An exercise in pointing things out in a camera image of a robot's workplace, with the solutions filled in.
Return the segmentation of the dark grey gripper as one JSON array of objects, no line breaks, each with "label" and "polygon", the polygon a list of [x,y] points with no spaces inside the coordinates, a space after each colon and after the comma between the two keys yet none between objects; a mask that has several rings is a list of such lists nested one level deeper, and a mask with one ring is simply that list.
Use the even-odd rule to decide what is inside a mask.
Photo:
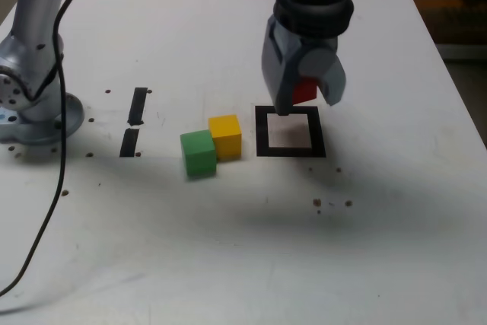
[{"label": "dark grey gripper", "polygon": [[294,87],[299,75],[317,83],[326,103],[341,101],[346,76],[336,55],[338,38],[297,36],[283,27],[274,16],[266,25],[261,66],[264,82],[279,116],[293,109]]}]

